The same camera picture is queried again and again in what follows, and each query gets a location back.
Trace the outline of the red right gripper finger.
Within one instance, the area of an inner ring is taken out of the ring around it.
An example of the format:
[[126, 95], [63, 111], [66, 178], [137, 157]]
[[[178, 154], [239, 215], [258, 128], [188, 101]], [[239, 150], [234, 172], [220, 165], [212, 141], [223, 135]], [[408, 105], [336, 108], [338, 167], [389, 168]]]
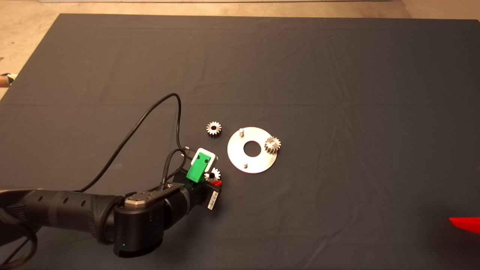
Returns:
[[480, 217], [450, 217], [449, 221], [459, 229], [480, 234]]

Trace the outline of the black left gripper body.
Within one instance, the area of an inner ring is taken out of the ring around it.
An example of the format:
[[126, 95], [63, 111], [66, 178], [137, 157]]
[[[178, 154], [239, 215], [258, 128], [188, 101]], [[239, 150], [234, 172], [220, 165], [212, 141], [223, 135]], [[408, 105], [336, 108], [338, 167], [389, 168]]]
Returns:
[[214, 186], [212, 182], [221, 181], [219, 176], [218, 170], [214, 169], [214, 172], [206, 173], [206, 176], [202, 176], [204, 181], [197, 183], [187, 178], [185, 169], [180, 170], [180, 184], [183, 184], [180, 192], [186, 200], [187, 210], [192, 210], [196, 206], [201, 206], [208, 210], [214, 208], [216, 200], [221, 194], [222, 186]]

